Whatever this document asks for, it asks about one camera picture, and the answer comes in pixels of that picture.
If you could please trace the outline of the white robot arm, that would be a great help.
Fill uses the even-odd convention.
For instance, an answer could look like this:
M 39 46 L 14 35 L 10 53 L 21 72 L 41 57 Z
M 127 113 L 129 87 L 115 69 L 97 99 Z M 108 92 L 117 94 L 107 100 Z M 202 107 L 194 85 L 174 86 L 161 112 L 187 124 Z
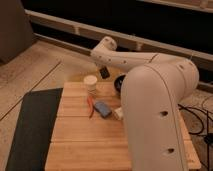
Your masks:
M 189 171 L 178 103 L 198 85 L 196 65 L 184 57 L 116 48 L 115 40 L 106 36 L 91 57 L 126 73 L 121 107 L 132 171 Z

